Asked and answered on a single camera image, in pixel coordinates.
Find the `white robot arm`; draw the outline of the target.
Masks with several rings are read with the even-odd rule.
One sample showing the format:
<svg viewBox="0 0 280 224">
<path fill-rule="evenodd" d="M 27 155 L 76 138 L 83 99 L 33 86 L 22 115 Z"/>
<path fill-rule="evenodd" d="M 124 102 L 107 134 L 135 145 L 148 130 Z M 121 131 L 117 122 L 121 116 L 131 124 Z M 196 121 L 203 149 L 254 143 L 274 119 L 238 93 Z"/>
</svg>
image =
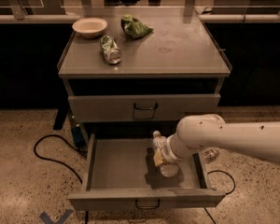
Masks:
<svg viewBox="0 0 280 224">
<path fill-rule="evenodd" d="M 169 137 L 153 133 L 156 166 L 175 164 L 192 153 L 220 147 L 262 160 L 280 163 L 280 121 L 226 122 L 216 114 L 187 116 Z"/>
</svg>

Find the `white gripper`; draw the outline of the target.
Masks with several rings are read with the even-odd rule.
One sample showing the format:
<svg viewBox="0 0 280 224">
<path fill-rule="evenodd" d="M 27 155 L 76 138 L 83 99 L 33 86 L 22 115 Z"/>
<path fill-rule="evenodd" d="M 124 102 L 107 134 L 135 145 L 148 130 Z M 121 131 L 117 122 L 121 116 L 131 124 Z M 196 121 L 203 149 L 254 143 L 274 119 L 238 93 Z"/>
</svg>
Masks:
<svg viewBox="0 0 280 224">
<path fill-rule="evenodd" d="M 175 133 L 162 141 L 162 150 L 154 153 L 153 160 L 156 167 L 161 167 L 167 162 L 177 163 L 186 157 L 187 149 Z"/>
</svg>

